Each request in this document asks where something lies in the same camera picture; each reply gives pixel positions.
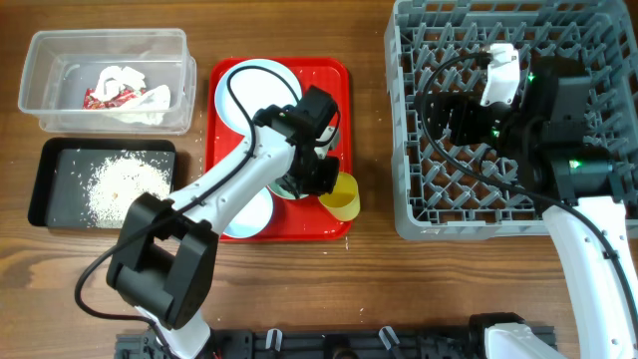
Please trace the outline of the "yellow plastic cup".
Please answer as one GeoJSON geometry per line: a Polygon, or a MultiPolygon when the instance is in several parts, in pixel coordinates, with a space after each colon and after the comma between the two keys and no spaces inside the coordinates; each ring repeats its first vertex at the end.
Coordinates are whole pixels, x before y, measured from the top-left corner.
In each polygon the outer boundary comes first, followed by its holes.
{"type": "Polygon", "coordinates": [[[340,221],[353,220],[361,210],[356,179],[350,174],[339,172],[333,191],[320,195],[319,202],[336,219],[340,221]]]}

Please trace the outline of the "black food waste tray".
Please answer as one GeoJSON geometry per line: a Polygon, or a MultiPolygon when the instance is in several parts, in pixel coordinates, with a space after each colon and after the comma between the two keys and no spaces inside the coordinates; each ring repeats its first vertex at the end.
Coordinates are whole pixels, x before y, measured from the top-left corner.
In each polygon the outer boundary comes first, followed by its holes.
{"type": "Polygon", "coordinates": [[[167,140],[54,138],[42,149],[27,214],[30,224],[49,228],[96,228],[86,222],[86,182],[95,165],[120,151],[172,153],[172,189],[176,149],[167,140]]]}

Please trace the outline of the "black mounting rail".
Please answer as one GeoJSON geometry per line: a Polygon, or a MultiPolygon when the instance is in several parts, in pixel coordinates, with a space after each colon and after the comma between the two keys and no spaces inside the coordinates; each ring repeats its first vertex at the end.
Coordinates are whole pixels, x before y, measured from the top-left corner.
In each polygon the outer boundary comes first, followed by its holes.
{"type": "Polygon", "coordinates": [[[467,326],[291,332],[214,330],[201,358],[484,358],[486,346],[467,326]]]}

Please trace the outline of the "green bowl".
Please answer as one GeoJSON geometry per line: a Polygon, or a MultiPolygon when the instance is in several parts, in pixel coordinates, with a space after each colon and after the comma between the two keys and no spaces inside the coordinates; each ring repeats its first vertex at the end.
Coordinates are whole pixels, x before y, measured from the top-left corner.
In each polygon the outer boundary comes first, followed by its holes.
{"type": "Polygon", "coordinates": [[[303,198],[307,197],[307,194],[305,194],[305,193],[294,194],[293,192],[290,192],[290,191],[286,190],[277,181],[274,181],[274,182],[270,183],[267,187],[273,194],[275,194],[276,196],[281,197],[283,199],[297,200],[297,199],[303,199],[303,198]]]}

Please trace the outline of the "white rice pile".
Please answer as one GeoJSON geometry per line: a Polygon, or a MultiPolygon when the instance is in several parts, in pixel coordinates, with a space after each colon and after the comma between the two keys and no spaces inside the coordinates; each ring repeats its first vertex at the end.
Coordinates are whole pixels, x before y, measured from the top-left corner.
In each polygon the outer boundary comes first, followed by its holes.
{"type": "Polygon", "coordinates": [[[166,198],[171,191],[173,160],[172,153],[120,151],[95,165],[85,186],[87,225],[121,228],[139,196],[150,193],[166,198]]]}

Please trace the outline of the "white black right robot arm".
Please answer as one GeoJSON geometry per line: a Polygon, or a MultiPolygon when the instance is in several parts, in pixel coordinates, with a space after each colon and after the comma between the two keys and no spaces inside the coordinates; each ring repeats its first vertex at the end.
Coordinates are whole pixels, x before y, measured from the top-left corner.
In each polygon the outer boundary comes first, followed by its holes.
{"type": "Polygon", "coordinates": [[[586,140],[591,78],[578,61],[543,57],[527,76],[513,58],[475,53],[490,80],[484,103],[426,84],[415,102],[436,146],[486,144],[517,164],[517,181],[478,181],[530,198],[548,230],[566,279],[584,358],[637,354],[637,272],[626,230],[624,184],[611,153],[586,140]]]}

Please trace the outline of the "red snack wrapper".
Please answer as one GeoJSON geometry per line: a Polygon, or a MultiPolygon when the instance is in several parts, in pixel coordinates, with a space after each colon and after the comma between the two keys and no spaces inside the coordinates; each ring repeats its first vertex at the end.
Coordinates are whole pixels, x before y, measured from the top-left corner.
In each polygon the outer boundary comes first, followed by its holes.
{"type": "Polygon", "coordinates": [[[95,97],[95,91],[88,89],[86,91],[83,110],[102,110],[112,109],[122,106],[124,103],[136,99],[143,95],[147,90],[145,88],[134,90],[132,88],[124,88],[120,90],[114,97],[108,100],[99,100],[95,97]]]}

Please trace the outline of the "light blue bowl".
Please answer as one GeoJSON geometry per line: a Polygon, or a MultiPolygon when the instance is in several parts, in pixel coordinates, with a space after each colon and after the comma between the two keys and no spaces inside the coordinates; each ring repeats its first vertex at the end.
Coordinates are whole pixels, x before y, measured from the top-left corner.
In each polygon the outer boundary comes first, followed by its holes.
{"type": "Polygon", "coordinates": [[[270,191],[264,187],[233,218],[224,235],[231,238],[248,238],[261,232],[270,222],[274,202],[270,191]]]}

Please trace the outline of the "grey dishwasher rack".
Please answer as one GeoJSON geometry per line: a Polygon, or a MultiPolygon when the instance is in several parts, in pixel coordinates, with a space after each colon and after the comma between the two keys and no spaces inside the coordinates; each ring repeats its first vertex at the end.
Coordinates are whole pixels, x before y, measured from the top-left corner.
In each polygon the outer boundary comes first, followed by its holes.
{"type": "Polygon", "coordinates": [[[543,235],[532,201],[468,177],[473,170],[514,183],[517,165],[485,145],[429,144],[415,106],[435,91],[481,94],[486,72],[445,61],[489,45],[518,51],[520,74],[545,56],[580,62],[592,87],[586,105],[591,144],[609,150],[624,184],[627,231],[637,233],[637,22],[631,1],[421,1],[394,4],[384,35],[393,120],[395,228],[407,240],[483,240],[543,235]]]}

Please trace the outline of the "clear plastic waste bin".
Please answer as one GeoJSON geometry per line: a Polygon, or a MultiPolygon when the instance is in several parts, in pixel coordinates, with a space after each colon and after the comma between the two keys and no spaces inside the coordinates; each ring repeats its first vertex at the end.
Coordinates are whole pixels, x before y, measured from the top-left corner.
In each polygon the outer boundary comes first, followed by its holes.
{"type": "Polygon", "coordinates": [[[56,30],[36,33],[24,64],[19,109],[49,133],[182,135],[191,124],[196,63],[178,28],[56,30]],[[109,66],[143,73],[149,89],[168,85],[171,99],[160,125],[112,118],[123,110],[83,110],[109,66]]]}

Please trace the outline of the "red serving tray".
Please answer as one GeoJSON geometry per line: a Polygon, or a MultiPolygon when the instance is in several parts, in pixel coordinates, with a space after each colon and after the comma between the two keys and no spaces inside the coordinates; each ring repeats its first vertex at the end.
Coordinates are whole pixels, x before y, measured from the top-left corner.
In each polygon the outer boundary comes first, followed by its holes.
{"type": "MultiPolygon", "coordinates": [[[[207,128],[204,168],[208,171],[236,147],[242,135],[222,123],[215,109],[214,91],[222,76],[241,58],[227,58],[218,62],[210,73],[207,109],[207,128]]],[[[332,58],[278,58],[278,63],[295,75],[303,90],[314,85],[331,94],[341,112],[340,143],[329,152],[340,159],[340,170],[353,171],[351,140],[351,86],[346,67],[332,58]]],[[[316,196],[287,200],[275,196],[274,211],[269,223],[250,238],[253,242],[268,241],[326,241],[348,233],[351,223],[340,221],[320,203],[316,196]]]]}

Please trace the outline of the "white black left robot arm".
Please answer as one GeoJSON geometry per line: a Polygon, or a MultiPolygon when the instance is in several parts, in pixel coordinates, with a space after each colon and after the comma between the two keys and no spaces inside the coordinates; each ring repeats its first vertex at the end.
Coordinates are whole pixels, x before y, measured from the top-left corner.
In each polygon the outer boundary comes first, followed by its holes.
{"type": "Polygon", "coordinates": [[[293,194],[333,190],[340,162],[315,149],[338,113],[327,92],[310,87],[294,106],[257,111],[247,139],[196,182],[164,200],[144,193],[132,203],[107,282],[153,326],[165,354],[212,354],[200,306],[219,238],[262,189],[278,182],[293,194]]]}

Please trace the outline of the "light blue plate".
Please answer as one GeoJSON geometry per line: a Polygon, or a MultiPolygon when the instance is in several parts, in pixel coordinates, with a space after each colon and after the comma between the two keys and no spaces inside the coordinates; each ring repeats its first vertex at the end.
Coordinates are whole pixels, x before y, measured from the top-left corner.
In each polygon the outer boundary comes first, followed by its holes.
{"type": "Polygon", "coordinates": [[[252,119],[258,110],[271,105],[283,108],[296,105],[302,97],[302,89],[296,76],[286,66],[267,59],[240,62],[226,71],[217,83],[214,106],[220,120],[232,131],[248,135],[247,120],[230,96],[227,79],[235,98],[252,119]]]}

